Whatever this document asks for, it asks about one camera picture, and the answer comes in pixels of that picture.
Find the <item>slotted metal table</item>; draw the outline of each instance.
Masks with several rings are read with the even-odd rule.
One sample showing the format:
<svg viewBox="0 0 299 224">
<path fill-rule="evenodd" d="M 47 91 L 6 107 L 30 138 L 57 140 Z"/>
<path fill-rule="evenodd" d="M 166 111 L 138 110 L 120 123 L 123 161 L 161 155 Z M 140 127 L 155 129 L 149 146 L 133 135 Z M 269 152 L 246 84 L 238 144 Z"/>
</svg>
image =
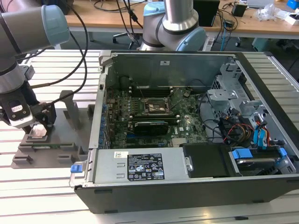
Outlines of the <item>slotted metal table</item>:
<svg viewBox="0 0 299 224">
<path fill-rule="evenodd" d="M 74 96 L 81 108 L 94 104 L 96 99 L 100 75 L 99 52 L 90 50 L 87 53 L 87 82 Z M 263 53 L 245 53 L 245 56 L 299 128 L 298 83 L 274 57 Z M 73 70 L 80 59 L 81 54 L 78 50 L 47 50 L 24 64 L 33 65 L 36 71 L 30 81 L 30 84 L 34 85 L 64 77 Z M 83 77 L 84 67 L 81 65 L 71 78 L 51 87 L 36 89 L 37 99 L 51 101 L 59 97 L 61 90 L 75 90 L 81 85 Z M 254 97 L 258 98 L 250 84 L 248 88 Z M 58 102 L 56 107 L 65 108 L 65 105 Z M 246 224 L 286 224 L 299 221 L 299 190 L 289 192 L 270 203 L 95 215 L 69 187 L 69 168 L 9 168 L 23 136 L 22 130 L 0 122 L 0 223 L 3 224 L 230 224 L 235 223 L 235 217 L 247 217 L 248 220 L 239 221 Z"/>
</svg>

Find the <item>motherboard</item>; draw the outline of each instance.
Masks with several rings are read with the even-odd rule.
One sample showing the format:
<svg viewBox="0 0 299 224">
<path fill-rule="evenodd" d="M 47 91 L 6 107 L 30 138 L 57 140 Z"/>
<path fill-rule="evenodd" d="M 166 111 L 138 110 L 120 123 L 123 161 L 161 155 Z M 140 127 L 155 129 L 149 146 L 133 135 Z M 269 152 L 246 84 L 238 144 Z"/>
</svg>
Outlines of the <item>motherboard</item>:
<svg viewBox="0 0 299 224">
<path fill-rule="evenodd" d="M 107 90 L 110 148 L 179 147 L 207 141 L 190 88 Z"/>
</svg>

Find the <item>blue joint cap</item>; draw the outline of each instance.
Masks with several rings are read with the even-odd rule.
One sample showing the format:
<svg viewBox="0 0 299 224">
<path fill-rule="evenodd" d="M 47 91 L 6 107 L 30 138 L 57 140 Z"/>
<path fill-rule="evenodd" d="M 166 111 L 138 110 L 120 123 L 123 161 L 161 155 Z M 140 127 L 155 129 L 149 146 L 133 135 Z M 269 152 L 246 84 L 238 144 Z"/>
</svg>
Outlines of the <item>blue joint cap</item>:
<svg viewBox="0 0 299 224">
<path fill-rule="evenodd" d="M 280 148 L 279 153 L 280 153 L 281 157 L 284 157 L 287 155 L 286 150 L 284 148 Z"/>
<path fill-rule="evenodd" d="M 83 166 L 82 165 L 72 165 L 71 166 L 71 173 L 72 174 L 77 174 L 77 173 L 82 173 L 82 169 L 83 169 Z"/>
<path fill-rule="evenodd" d="M 181 41 L 176 51 L 198 51 L 205 40 L 205 30 L 202 27 L 197 27 Z"/>
<path fill-rule="evenodd" d="M 67 42 L 70 39 L 70 31 L 67 21 L 58 6 L 42 6 L 43 28 L 49 43 L 54 46 Z"/>
<path fill-rule="evenodd" d="M 237 148 L 233 152 L 234 159 L 253 158 L 249 148 Z"/>
<path fill-rule="evenodd" d="M 165 13 L 164 2 L 152 2 L 146 4 L 143 16 L 151 16 Z"/>
</svg>

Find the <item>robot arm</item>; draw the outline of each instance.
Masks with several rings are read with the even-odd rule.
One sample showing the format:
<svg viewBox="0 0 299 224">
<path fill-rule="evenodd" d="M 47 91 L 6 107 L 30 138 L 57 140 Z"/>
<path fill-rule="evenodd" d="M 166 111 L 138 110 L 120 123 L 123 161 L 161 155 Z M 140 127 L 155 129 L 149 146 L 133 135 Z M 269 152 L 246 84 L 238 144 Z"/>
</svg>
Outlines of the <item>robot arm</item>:
<svg viewBox="0 0 299 224">
<path fill-rule="evenodd" d="M 30 7 L 0 14 L 1 120 L 17 128 L 27 127 L 26 132 L 30 130 L 29 125 L 36 120 L 44 126 L 54 123 L 55 109 L 39 111 L 42 107 L 38 107 L 39 102 L 15 56 L 57 45 L 69 38 L 66 19 L 57 6 Z"/>
<path fill-rule="evenodd" d="M 143 42 L 140 50 L 197 51 L 206 39 L 198 26 L 193 0 L 164 0 L 144 8 Z"/>
</svg>

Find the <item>power supply label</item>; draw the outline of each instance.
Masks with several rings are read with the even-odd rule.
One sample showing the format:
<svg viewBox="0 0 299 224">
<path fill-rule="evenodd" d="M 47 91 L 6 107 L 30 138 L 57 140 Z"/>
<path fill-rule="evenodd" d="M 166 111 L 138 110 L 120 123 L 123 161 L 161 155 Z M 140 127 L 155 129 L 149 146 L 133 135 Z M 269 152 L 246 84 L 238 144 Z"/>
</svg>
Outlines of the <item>power supply label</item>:
<svg viewBox="0 0 299 224">
<path fill-rule="evenodd" d="M 128 155 L 128 180 L 164 180 L 164 167 L 161 154 Z"/>
</svg>

